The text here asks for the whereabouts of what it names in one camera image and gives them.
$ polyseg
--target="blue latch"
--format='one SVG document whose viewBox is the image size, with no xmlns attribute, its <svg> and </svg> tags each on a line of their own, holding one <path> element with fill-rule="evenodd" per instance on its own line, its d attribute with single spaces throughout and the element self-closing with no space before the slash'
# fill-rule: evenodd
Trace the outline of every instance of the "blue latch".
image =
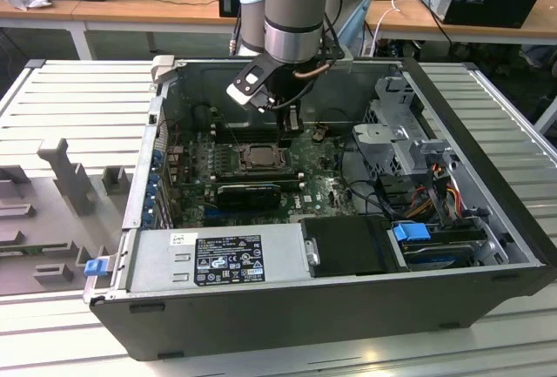
<svg viewBox="0 0 557 377">
<path fill-rule="evenodd" d="M 401 240 L 429 240 L 432 238 L 425 223 L 399 223 L 393 228 L 393 232 L 398 242 Z"/>
<path fill-rule="evenodd" d="M 159 149 L 153 149 L 153 159 L 160 161 L 163 158 L 163 153 Z"/>
<path fill-rule="evenodd" d="M 157 183 L 160 180 L 160 175 L 152 172 L 149 174 L 149 182 L 151 183 Z"/>
<path fill-rule="evenodd" d="M 92 277 L 95 275 L 108 275 L 108 260 L 90 259 L 85 263 L 84 273 L 85 277 Z"/>
</svg>

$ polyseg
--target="desk leg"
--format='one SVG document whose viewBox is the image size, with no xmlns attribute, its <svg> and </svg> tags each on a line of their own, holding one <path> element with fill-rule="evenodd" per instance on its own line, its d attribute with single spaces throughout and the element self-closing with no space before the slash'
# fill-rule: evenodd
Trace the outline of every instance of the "desk leg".
<svg viewBox="0 0 557 377">
<path fill-rule="evenodd" d="M 534 129 L 543 135 L 551 127 L 555 120 L 557 120 L 557 97 L 554 98 L 554 101 L 540 116 L 534 125 Z"/>
<path fill-rule="evenodd" d="M 155 34 L 152 31 L 148 31 L 147 35 L 147 45 L 149 46 L 150 53 L 161 53 L 159 49 L 157 49 L 157 44 L 155 43 Z"/>
<path fill-rule="evenodd" d="M 71 22 L 68 31 L 73 39 L 73 44 L 76 47 L 79 59 L 83 60 L 93 60 L 96 59 L 95 51 L 90 47 L 87 42 L 87 37 L 85 36 L 85 24 L 83 22 Z"/>
</svg>

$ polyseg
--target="warning label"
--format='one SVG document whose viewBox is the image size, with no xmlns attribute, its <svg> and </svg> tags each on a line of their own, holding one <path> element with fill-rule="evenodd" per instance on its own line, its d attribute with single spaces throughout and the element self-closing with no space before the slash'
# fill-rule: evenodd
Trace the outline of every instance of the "warning label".
<svg viewBox="0 0 557 377">
<path fill-rule="evenodd" d="M 198 286 L 265 281 L 261 236 L 197 239 L 193 281 Z"/>
</svg>

